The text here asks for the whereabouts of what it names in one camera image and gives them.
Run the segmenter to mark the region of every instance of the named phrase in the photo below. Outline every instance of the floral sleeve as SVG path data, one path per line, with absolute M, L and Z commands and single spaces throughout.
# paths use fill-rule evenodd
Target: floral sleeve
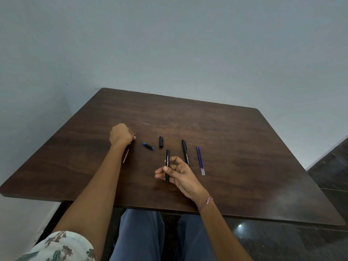
M 52 233 L 16 261 L 96 261 L 90 242 L 69 231 Z

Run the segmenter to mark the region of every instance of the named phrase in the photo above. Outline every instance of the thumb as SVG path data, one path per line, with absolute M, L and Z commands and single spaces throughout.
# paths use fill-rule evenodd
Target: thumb
M 163 167 L 163 171 L 165 173 L 167 173 L 169 176 L 171 176 L 177 180 L 180 178 L 180 173 L 176 172 L 175 170 L 172 170 L 171 168 L 169 168 L 167 166 Z

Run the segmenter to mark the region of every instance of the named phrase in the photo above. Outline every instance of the pants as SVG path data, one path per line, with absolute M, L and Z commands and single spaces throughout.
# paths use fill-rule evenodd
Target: pants
M 178 222 L 175 261 L 216 260 L 200 215 L 183 215 Z M 159 212 L 127 209 L 110 261 L 160 261 L 164 223 Z

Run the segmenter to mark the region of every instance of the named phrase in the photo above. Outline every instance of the table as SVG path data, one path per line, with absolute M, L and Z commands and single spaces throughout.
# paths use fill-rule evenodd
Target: table
M 137 139 L 121 166 L 116 206 L 196 213 L 194 203 L 175 185 L 154 178 L 154 171 L 164 165 L 166 149 L 183 158 L 184 139 L 192 171 L 223 216 L 345 223 L 259 110 L 107 88 L 37 150 L 0 193 L 75 200 L 107 154 L 109 133 L 118 123 L 136 132 Z M 202 149 L 205 176 L 196 145 Z

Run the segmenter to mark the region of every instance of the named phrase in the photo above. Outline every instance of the jeans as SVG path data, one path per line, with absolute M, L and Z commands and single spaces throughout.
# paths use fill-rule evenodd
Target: jeans
M 178 222 L 175 261 L 216 260 L 200 215 L 183 215 Z M 159 212 L 127 209 L 110 261 L 160 261 L 164 223 Z

